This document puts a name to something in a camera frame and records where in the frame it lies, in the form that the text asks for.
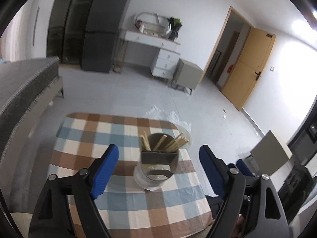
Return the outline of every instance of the gray mattress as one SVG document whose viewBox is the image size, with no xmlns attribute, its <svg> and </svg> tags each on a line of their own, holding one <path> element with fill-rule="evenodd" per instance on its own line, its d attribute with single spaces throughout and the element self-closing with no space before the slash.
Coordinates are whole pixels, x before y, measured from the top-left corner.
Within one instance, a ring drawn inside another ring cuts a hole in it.
<svg viewBox="0 0 317 238">
<path fill-rule="evenodd" d="M 34 99 L 58 77 L 58 57 L 0 64 L 0 155 Z"/>
</svg>

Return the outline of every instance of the chopstick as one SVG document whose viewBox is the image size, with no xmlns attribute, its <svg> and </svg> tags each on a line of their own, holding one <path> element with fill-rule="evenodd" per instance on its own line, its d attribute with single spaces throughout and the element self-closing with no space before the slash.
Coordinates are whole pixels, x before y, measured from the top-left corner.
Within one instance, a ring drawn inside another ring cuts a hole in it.
<svg viewBox="0 0 317 238">
<path fill-rule="evenodd" d="M 148 151 L 151 151 L 151 147 L 150 147 L 150 144 L 147 143 L 147 140 L 145 138 L 144 135 L 140 135 L 140 137 L 143 139 L 143 144 L 144 144 L 144 148 Z"/>
<path fill-rule="evenodd" d="M 181 133 L 181 134 L 178 135 L 175 139 L 173 139 L 171 142 L 169 142 L 169 143 L 163 148 L 163 150 L 164 150 L 164 151 L 167 151 L 167 148 L 168 148 L 169 146 L 171 146 L 174 142 L 176 142 L 177 139 L 178 139 L 179 137 L 181 137 L 182 134 L 183 134 L 183 133 Z"/>
<path fill-rule="evenodd" d="M 167 138 L 167 135 L 164 134 L 160 140 L 158 141 L 158 143 L 155 145 L 154 149 L 153 150 L 158 150 L 158 148 L 160 147 L 160 145 L 164 142 L 164 140 Z"/>
<path fill-rule="evenodd" d="M 147 137 L 147 134 L 146 134 L 146 132 L 144 131 L 143 132 L 144 133 L 144 137 L 145 137 L 145 139 L 146 139 L 146 143 L 149 145 L 149 150 L 151 150 L 151 146 L 150 146 L 150 142 L 149 142 L 149 139 L 148 139 L 148 137 Z"/>
<path fill-rule="evenodd" d="M 172 146 L 170 146 L 166 151 L 173 152 L 177 149 L 180 149 L 182 146 L 187 144 L 189 140 L 182 138 L 181 140 L 177 140 Z"/>
</svg>

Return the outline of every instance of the ceiling light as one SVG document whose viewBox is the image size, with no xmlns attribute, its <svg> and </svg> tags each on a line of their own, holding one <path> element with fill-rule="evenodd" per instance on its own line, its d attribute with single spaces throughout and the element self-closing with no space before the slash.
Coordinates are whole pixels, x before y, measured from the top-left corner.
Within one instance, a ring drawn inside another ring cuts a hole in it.
<svg viewBox="0 0 317 238">
<path fill-rule="evenodd" d="M 313 30 L 308 22 L 305 22 L 303 20 L 296 20 L 293 23 L 292 27 L 296 34 L 311 42 L 315 41 L 317 38 L 317 31 Z"/>
</svg>

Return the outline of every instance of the plaid tablecloth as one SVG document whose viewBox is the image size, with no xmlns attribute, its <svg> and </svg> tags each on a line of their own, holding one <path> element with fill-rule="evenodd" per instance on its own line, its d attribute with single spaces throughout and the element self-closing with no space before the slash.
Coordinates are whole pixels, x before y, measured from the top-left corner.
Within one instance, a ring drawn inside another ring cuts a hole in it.
<svg viewBox="0 0 317 238">
<path fill-rule="evenodd" d="M 119 148 L 119 160 L 102 195 L 95 200 L 113 238 L 179 238 L 204 230 L 212 222 L 210 207 L 186 149 L 180 149 L 176 173 L 161 189 L 150 192 L 134 180 L 139 134 L 163 132 L 173 137 L 177 127 L 145 118 L 72 113 L 57 135 L 48 174 L 70 176 L 88 168 L 108 145 Z M 85 237 L 73 199 L 70 210 L 78 237 Z"/>
</svg>

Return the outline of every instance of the refrigerator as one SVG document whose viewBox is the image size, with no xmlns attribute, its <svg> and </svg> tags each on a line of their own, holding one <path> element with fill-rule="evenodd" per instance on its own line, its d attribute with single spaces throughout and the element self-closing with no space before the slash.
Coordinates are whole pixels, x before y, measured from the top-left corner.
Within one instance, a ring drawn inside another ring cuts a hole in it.
<svg viewBox="0 0 317 238">
<path fill-rule="evenodd" d="M 82 70 L 109 73 L 129 3 L 130 0 L 93 0 L 85 29 Z"/>
</svg>

